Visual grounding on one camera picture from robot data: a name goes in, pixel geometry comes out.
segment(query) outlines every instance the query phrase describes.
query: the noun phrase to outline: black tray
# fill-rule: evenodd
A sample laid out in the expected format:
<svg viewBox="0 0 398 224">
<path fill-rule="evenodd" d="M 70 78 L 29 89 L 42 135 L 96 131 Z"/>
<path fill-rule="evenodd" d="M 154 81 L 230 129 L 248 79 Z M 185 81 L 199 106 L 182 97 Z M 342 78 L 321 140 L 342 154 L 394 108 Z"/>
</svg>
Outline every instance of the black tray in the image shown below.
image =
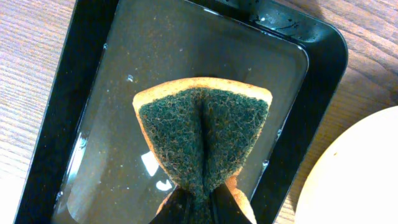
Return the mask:
<svg viewBox="0 0 398 224">
<path fill-rule="evenodd" d="M 93 158 L 92 153 L 86 151 L 87 142 L 90 141 L 88 137 L 93 134 L 90 130 L 94 128 L 98 133 L 104 128 L 96 126 L 94 120 L 108 122 L 103 132 L 117 133 L 121 139 L 126 140 L 123 144 L 112 142 L 115 146 L 125 147 L 125 144 L 131 144 L 145 147 L 141 131 L 130 128 L 136 125 L 131 106 L 132 97 L 136 92 L 156 84 L 192 76 L 230 78 L 266 87 L 273 93 L 274 102 L 265 127 L 268 129 L 265 130 L 266 134 L 263 131 L 258 140 L 258 149 L 253 149 L 248 158 L 249 165 L 246 166 L 250 168 L 245 166 L 238 187 L 251 198 L 258 223 L 272 223 L 276 218 L 344 74 L 348 53 L 343 37 L 332 26 L 272 1 L 195 0 L 191 1 L 197 4 L 194 6 L 182 0 L 156 0 L 151 3 L 152 7 L 148 7 L 148 2 L 122 0 L 120 8 L 117 8 L 118 1 L 76 2 L 16 223 L 48 223 L 51 220 L 55 223 L 63 223 L 65 220 L 68 221 L 64 223 L 73 223 L 68 210 L 63 212 L 62 208 L 66 205 L 65 200 L 70 196 L 73 184 L 84 181 L 86 177 L 90 178 L 80 175 L 79 179 L 76 175 L 83 156 L 86 161 L 87 158 L 90 161 Z M 200 10 L 201 6 L 207 8 L 206 12 Z M 129 7 L 146 7 L 147 10 L 129 12 Z M 170 18 L 162 14 L 165 11 L 163 7 L 172 12 Z M 182 12 L 191 13 L 192 18 L 186 17 Z M 181 18 L 187 22 L 176 25 L 167 20 Z M 134 21 L 140 25 L 129 24 Z M 200 30 L 193 29 L 190 24 L 204 26 Z M 207 30 L 211 32 L 211 36 L 205 36 Z M 151 36 L 153 33 L 160 36 L 160 33 L 156 33 L 158 31 L 169 32 L 164 34 L 168 42 Z M 220 42 L 226 40 L 225 37 L 228 37 L 226 42 L 234 45 L 233 49 L 229 48 L 230 44 Z M 145 44 L 150 41 L 154 42 L 149 43 L 151 47 L 147 49 Z M 192 56 L 194 50 L 201 57 Z M 160 55 L 157 60 L 141 59 L 143 52 L 147 52 L 150 57 L 156 57 L 154 52 L 163 54 L 168 51 L 168 55 Z M 131 54 L 129 58 L 134 60 L 120 58 L 120 52 Z M 259 57 L 268 59 L 255 61 L 254 58 Z M 173 58 L 186 60 L 176 62 Z M 290 76 L 289 69 L 294 71 Z M 160 71 L 173 70 L 179 72 L 173 75 L 160 74 Z M 141 71 L 145 71 L 145 75 L 140 75 Z M 123 72 L 120 77 L 125 79 L 124 83 L 113 79 L 118 72 Z M 256 72 L 264 72 L 264 78 L 256 75 Z M 103 78 L 104 73 L 110 74 L 108 79 Z M 285 83 L 291 83 L 291 86 L 286 87 Z M 101 99 L 102 96 L 98 93 L 100 91 L 109 98 L 108 101 Z M 98 108 L 105 108 L 106 112 L 100 113 Z M 95 142 L 91 145 L 102 147 Z M 133 164 L 134 162 L 126 161 L 129 158 L 126 153 L 117 153 L 119 158 L 116 160 Z M 107 161 L 106 165 L 113 166 L 114 169 L 113 163 Z M 100 165 L 86 162 L 82 169 L 84 170 L 84 166 Z M 257 176 L 250 175 L 252 169 L 262 174 L 258 185 Z M 119 171 L 118 174 L 129 173 L 134 171 Z M 256 188 L 253 188 L 253 184 L 243 183 L 255 183 Z M 103 203 L 102 209 L 108 209 L 108 200 L 109 198 L 103 198 L 96 203 Z M 152 211 L 149 214 L 142 213 L 146 217 L 152 214 L 154 215 Z M 94 215 L 101 217 L 107 214 L 103 212 Z M 113 216 L 113 220 L 108 220 L 109 222 L 125 220 L 120 214 L 110 213 L 108 216 Z"/>
</svg>

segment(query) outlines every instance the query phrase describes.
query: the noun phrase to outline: wood grain surface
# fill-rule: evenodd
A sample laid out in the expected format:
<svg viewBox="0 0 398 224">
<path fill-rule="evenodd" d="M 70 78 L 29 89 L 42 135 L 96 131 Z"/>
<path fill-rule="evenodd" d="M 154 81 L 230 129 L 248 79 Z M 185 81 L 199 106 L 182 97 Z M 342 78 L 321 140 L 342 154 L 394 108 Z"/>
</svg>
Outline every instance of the wood grain surface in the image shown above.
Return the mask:
<svg viewBox="0 0 398 224">
<path fill-rule="evenodd" d="M 307 175 L 347 128 L 398 105 L 398 0 L 278 0 L 333 24 L 347 71 L 280 211 L 293 223 Z M 75 0 L 0 1 L 0 219 L 11 223 L 42 123 Z"/>
</svg>

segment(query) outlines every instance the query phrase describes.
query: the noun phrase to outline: tray rim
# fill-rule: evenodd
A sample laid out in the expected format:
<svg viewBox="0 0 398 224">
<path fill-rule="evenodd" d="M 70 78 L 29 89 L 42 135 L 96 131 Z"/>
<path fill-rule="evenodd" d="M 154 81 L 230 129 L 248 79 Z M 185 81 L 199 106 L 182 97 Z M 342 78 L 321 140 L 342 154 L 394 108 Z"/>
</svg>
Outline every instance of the tray rim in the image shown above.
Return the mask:
<svg viewBox="0 0 398 224">
<path fill-rule="evenodd" d="M 91 88 L 99 67 L 98 65 L 106 50 L 106 39 L 113 22 L 113 17 L 117 11 L 118 2 L 119 0 L 98 1 L 95 4 L 91 1 L 77 0 L 75 3 L 56 76 L 40 127 L 39 137 L 36 141 L 24 190 L 14 220 L 15 223 L 49 223 L 51 221 L 55 208 L 54 205 L 59 197 L 58 193 L 67 174 L 67 165 L 73 154 L 73 145 L 78 137 L 78 127 L 81 117 L 90 99 Z M 288 29 L 277 31 L 271 27 L 264 27 L 264 24 L 249 21 L 246 18 L 241 17 L 239 19 L 244 24 L 264 30 L 268 34 L 301 46 L 307 53 L 309 62 L 307 74 L 285 120 L 283 131 L 273 147 L 273 153 L 269 159 L 270 163 L 264 171 L 251 200 L 251 205 L 259 223 L 272 223 L 276 219 L 348 63 L 348 49 L 344 37 L 332 25 L 274 1 L 269 1 L 266 4 L 290 12 L 291 17 L 294 17 L 296 20 L 307 19 L 327 26 L 328 32 L 332 33 L 333 38 L 335 38 L 333 41 L 338 44 L 338 47 L 330 50 L 325 48 L 328 43 L 326 45 L 323 44 L 321 46 L 323 46 L 324 52 L 319 52 L 319 44 L 299 40 L 289 35 Z M 93 29 L 98 29 L 98 33 L 93 32 Z M 79 42 L 82 41 L 80 38 L 81 35 L 87 35 L 87 38 L 83 40 L 86 45 L 82 49 L 76 49 L 79 46 Z M 82 70 L 81 67 L 84 66 L 82 66 L 81 62 L 77 62 L 73 58 L 81 56 L 81 53 L 87 54 L 88 49 L 92 51 L 91 56 L 93 58 L 90 60 L 89 66 L 85 70 Z M 322 61 L 322 58 L 331 57 L 336 53 L 340 54 L 340 58 L 338 58 L 338 63 L 334 64 L 337 64 L 337 66 L 330 69 L 330 66 L 333 64 L 330 65 Z M 313 67 L 314 63 L 312 61 L 314 60 L 321 60 L 319 62 L 322 65 L 321 70 Z M 71 74 L 68 75 L 69 70 L 70 73 L 72 73 L 72 70 L 77 70 L 77 72 L 72 76 Z M 78 79 L 77 84 L 67 82 L 71 76 Z M 319 81 L 316 84 L 321 83 L 321 85 L 311 85 L 315 80 Z M 62 87 L 65 87 L 65 85 L 69 85 L 69 90 L 63 90 Z M 321 94 L 311 95 L 315 90 L 321 91 Z M 74 99 L 76 94 L 80 96 L 80 100 L 75 105 L 63 106 L 57 102 L 59 100 Z M 316 106 L 306 105 L 306 99 L 318 102 L 318 104 Z M 72 111 L 60 112 L 60 107 Z M 297 119 L 299 117 L 310 119 L 300 122 Z M 297 129 L 294 124 L 300 123 L 303 124 L 304 129 L 308 132 L 305 134 L 300 133 L 296 136 L 296 142 L 300 139 L 301 144 L 298 144 L 298 147 L 293 146 L 295 149 L 294 152 L 289 152 L 288 147 L 292 146 L 292 142 L 294 142 L 291 140 L 291 135 Z M 47 146 L 56 150 L 48 151 L 46 149 Z M 287 172 L 281 172 L 281 170 L 286 170 L 287 166 L 289 166 Z M 275 180 L 274 183 L 268 181 L 270 177 Z"/>
</svg>

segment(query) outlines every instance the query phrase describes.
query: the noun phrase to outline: sponge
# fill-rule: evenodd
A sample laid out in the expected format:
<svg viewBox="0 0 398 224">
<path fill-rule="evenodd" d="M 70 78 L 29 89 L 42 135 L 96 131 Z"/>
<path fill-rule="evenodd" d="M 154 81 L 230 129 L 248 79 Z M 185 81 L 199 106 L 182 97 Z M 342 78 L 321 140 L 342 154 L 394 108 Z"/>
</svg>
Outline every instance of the sponge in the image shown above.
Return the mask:
<svg viewBox="0 0 398 224">
<path fill-rule="evenodd" d="M 149 149 L 174 183 L 195 198 L 191 223 L 210 222 L 209 195 L 225 182 L 238 205 L 245 204 L 241 210 L 248 209 L 230 179 L 257 141 L 271 101 L 266 89 L 203 77 L 163 83 L 134 97 Z"/>
</svg>

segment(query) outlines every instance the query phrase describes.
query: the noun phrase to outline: scrubbing side of sponge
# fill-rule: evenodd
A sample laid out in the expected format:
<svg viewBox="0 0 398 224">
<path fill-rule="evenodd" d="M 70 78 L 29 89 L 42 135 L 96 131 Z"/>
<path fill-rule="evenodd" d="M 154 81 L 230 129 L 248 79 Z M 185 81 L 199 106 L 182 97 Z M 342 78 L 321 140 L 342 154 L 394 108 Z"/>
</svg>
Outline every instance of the scrubbing side of sponge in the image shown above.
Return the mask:
<svg viewBox="0 0 398 224">
<path fill-rule="evenodd" d="M 196 196 L 197 212 L 208 213 L 208 194 L 242 167 L 271 100 L 268 90 L 245 83 L 189 78 L 138 93 L 133 105 L 160 166 Z M 196 218 L 200 223 L 209 216 Z"/>
</svg>

